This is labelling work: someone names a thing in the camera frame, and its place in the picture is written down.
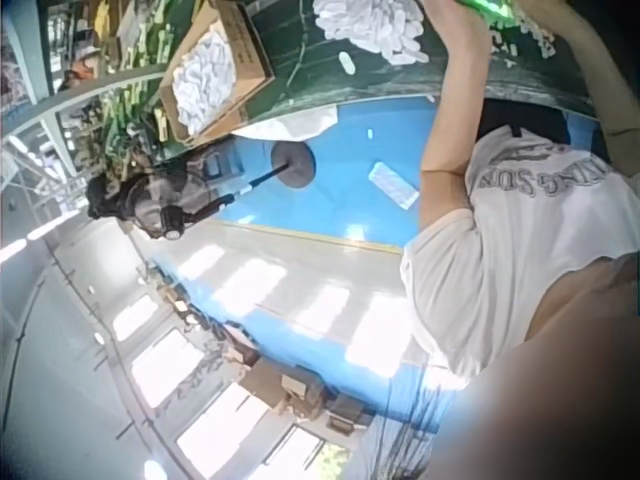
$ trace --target window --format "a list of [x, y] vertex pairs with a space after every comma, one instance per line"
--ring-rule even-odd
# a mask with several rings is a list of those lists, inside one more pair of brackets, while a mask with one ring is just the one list
[[133, 332], [144, 325], [158, 309], [156, 302], [145, 295], [133, 305], [125, 308], [113, 320], [113, 330], [118, 341], [127, 339]]
[[177, 330], [142, 352], [133, 361], [131, 373], [151, 408], [175, 390], [200, 363], [204, 354]]
[[249, 260], [213, 295], [213, 299], [230, 315], [242, 317], [276, 288], [286, 272], [283, 267], [264, 260]]
[[337, 480], [349, 451], [292, 427], [249, 480]]
[[381, 377], [393, 377], [411, 340], [410, 318], [406, 298], [375, 294], [345, 358]]
[[324, 287], [311, 306], [298, 315], [298, 329], [311, 336], [327, 333], [348, 299], [349, 290], [346, 288], [334, 285]]
[[188, 280], [195, 280], [213, 267], [222, 255], [224, 255], [222, 248], [217, 245], [207, 245], [191, 255], [186, 262], [180, 265], [178, 275]]
[[269, 407], [232, 383], [178, 438], [178, 446], [204, 478], [229, 461]]

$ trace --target cardboard box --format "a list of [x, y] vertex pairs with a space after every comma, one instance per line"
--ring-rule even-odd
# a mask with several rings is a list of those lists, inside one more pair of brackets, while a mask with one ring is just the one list
[[[246, 125], [243, 103], [273, 79], [259, 37], [242, 7], [224, 0], [216, 1], [214, 5], [215, 8], [212, 8], [207, 2], [202, 6], [189, 32], [173, 55], [160, 83], [160, 99], [173, 136], [176, 140], [190, 146], [210, 142]], [[182, 57], [193, 49], [200, 38], [209, 31], [211, 25], [214, 25], [214, 28], [229, 41], [236, 68], [236, 84], [230, 101], [220, 115], [200, 134], [191, 137], [187, 128], [178, 121], [176, 98], [173, 94], [173, 72], [182, 62]]]

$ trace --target white object on floor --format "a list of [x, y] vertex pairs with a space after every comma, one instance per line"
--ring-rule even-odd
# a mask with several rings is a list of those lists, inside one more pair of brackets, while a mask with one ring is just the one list
[[327, 40], [347, 39], [392, 65], [429, 61], [415, 40], [424, 32], [416, 0], [314, 0], [313, 11]]
[[338, 60], [342, 64], [342, 68], [347, 72], [347, 75], [355, 75], [356, 74], [356, 65], [351, 60], [351, 55], [347, 52], [340, 52], [338, 54]]
[[338, 107], [314, 108], [302, 112], [284, 115], [270, 120], [242, 127], [232, 132], [240, 137], [256, 140], [284, 140], [302, 142], [317, 137], [338, 123]]
[[418, 191], [382, 162], [373, 166], [369, 180], [404, 210], [409, 210], [418, 199]]
[[178, 120], [197, 135], [221, 113], [233, 93], [236, 69], [229, 42], [213, 28], [173, 72]]

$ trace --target round black base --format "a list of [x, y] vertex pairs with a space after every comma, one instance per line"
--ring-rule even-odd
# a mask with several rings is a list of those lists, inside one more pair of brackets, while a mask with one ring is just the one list
[[313, 152], [302, 142], [276, 142], [271, 150], [271, 165], [274, 169], [289, 165], [278, 179], [289, 188], [304, 188], [316, 176], [316, 159]]

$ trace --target shirt sleeve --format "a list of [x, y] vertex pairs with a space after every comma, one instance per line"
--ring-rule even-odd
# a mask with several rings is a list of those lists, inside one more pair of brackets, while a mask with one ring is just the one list
[[468, 209], [423, 230], [405, 247], [401, 264], [417, 342], [464, 378], [480, 373], [494, 353], [494, 287], [485, 267], [482, 238]]

